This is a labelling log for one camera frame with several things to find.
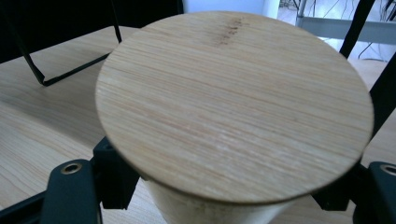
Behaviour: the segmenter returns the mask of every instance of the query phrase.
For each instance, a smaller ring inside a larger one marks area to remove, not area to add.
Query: black plastic bracket
[[[346,211],[349,200],[356,204],[355,224],[396,223],[396,165],[372,162],[357,164],[345,176],[312,195],[326,211]]]
[[[105,209],[127,209],[140,175],[116,152],[106,137],[93,150],[98,199]]]
[[[40,223],[102,223],[89,161],[69,161],[52,170]]]

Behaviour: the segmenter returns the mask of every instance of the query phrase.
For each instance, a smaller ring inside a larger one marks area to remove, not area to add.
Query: white wall
[[[242,11],[271,18],[277,16],[280,0],[183,0],[185,13],[227,10]]]

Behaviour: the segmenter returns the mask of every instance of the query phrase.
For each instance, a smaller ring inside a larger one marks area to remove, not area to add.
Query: metal screw hole
[[[61,171],[64,175],[71,175],[73,173],[78,172],[81,169],[82,165],[80,163],[70,163],[67,164]]]
[[[381,165],[381,169],[389,175],[396,175],[396,166],[392,165]]]

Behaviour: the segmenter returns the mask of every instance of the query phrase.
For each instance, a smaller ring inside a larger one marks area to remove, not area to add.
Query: round wooden lid
[[[279,203],[330,184],[361,157],[373,126],[368,91],[338,52],[236,12],[134,33],[104,63],[96,103],[142,176],[222,203]]]

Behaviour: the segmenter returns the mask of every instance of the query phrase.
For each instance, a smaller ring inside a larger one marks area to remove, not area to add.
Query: chair leg
[[[117,39],[118,39],[118,41],[120,43],[122,41],[122,39],[121,39],[120,27],[119,27],[119,24],[118,24],[116,11],[115,11],[115,8],[114,8],[113,1],[112,0],[109,0],[109,1],[110,1],[110,14],[111,14],[111,17],[112,17],[112,20],[113,20],[116,37],[117,37]],[[48,86],[50,86],[50,85],[52,85],[52,84],[54,84],[54,83],[56,83],[56,82],[58,82],[58,81],[60,81],[62,79],[65,79],[66,77],[70,77],[70,76],[74,75],[75,73],[77,73],[77,72],[79,72],[79,71],[81,71],[81,70],[83,70],[83,69],[85,69],[85,68],[87,68],[87,67],[89,67],[91,65],[94,65],[95,63],[99,63],[102,60],[104,60],[105,58],[107,58],[107,56],[108,56],[108,54],[105,54],[105,55],[103,55],[103,56],[101,56],[101,57],[99,57],[99,58],[97,58],[95,60],[92,60],[92,61],[90,61],[88,63],[85,63],[82,66],[79,66],[79,67],[77,67],[77,68],[75,68],[75,69],[73,69],[73,70],[71,70],[71,71],[69,71],[69,72],[67,72],[67,73],[65,73],[63,75],[60,75],[58,77],[54,77],[54,78],[49,79],[49,80],[46,81],[45,80],[46,77],[37,68],[37,66],[35,66],[35,63],[33,62],[32,57],[30,56],[30,53],[29,53],[28,49],[26,48],[25,44],[23,43],[21,36],[18,34],[18,32],[17,32],[15,26],[12,24],[10,18],[7,16],[7,13],[6,13],[5,8],[3,7],[1,1],[0,1],[0,14],[3,15],[3,17],[4,17],[4,19],[5,19],[6,23],[7,23],[8,30],[11,32],[12,36],[14,37],[14,40],[15,40],[15,42],[16,42],[16,44],[18,46],[18,49],[20,50],[23,58],[26,60],[26,62],[29,64],[30,68],[32,69],[33,73],[35,74],[35,78],[37,79],[37,81],[41,85],[43,85],[45,87],[48,87]]]
[[[373,7],[375,0],[360,0],[356,7],[356,12],[353,17],[352,24],[350,25],[349,31],[346,34],[344,44],[340,49],[340,53],[348,58],[353,47],[355,47],[358,41],[359,34],[363,29],[364,23],[366,23],[367,17],[369,16],[370,10]]]

